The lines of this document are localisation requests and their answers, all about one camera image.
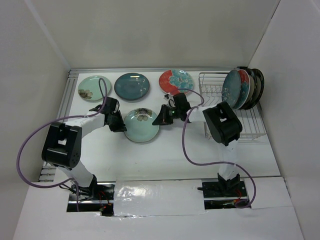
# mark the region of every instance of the floral plate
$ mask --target floral plate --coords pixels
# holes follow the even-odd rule
[[[194,80],[189,73],[183,70],[173,69],[162,73],[159,78],[160,88],[167,94],[176,95],[178,93],[188,93],[194,88]]]
[[[136,143],[150,141],[159,131],[159,125],[152,125],[156,118],[157,114],[150,109],[137,108],[132,110],[123,120],[127,129],[124,132],[125,136]]]
[[[97,101],[102,99],[101,91],[99,88],[99,79],[103,78],[106,84],[107,93],[111,90],[111,82],[105,76],[94,75],[85,78],[82,82],[80,82],[78,86],[78,94],[80,97],[87,101]],[[101,82],[101,89],[103,95],[106,95],[105,85]]]

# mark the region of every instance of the metal wire basket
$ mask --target metal wire basket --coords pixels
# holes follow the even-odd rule
[[[212,106],[222,101],[222,86],[229,71],[213,71],[199,73],[200,94],[204,98],[204,106]],[[242,124],[239,141],[254,141],[266,135],[260,104],[249,110],[233,110]],[[204,124],[205,137],[212,139],[207,124]]]

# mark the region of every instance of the flower pattern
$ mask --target flower pattern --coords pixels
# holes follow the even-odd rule
[[[137,117],[136,119],[140,122],[142,122],[142,120],[147,121],[148,118],[152,117],[152,111],[147,108],[138,108],[134,110],[134,116]]]
[[[83,99],[91,99],[92,95],[93,95],[93,93],[90,92],[89,89],[87,89],[87,90],[79,89],[78,93],[79,93],[80,97],[82,97]]]
[[[194,82],[186,71],[172,70],[172,76],[169,79],[169,83],[178,89],[192,89],[194,87]]]

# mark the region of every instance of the stacked plate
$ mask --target stacked plate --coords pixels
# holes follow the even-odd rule
[[[259,102],[264,86],[265,78],[259,69],[232,70],[222,86],[222,101],[233,109],[251,109]]]

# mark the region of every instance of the white wall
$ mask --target white wall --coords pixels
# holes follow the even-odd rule
[[[72,68],[247,66],[279,0],[31,0]]]
[[[306,240],[320,236],[320,10],[282,0],[251,67],[265,76],[268,136]]]
[[[23,0],[0,7],[0,239],[12,239],[28,186],[16,173],[18,149],[36,127],[56,117],[67,70]],[[22,170],[36,181],[46,131],[30,142]]]

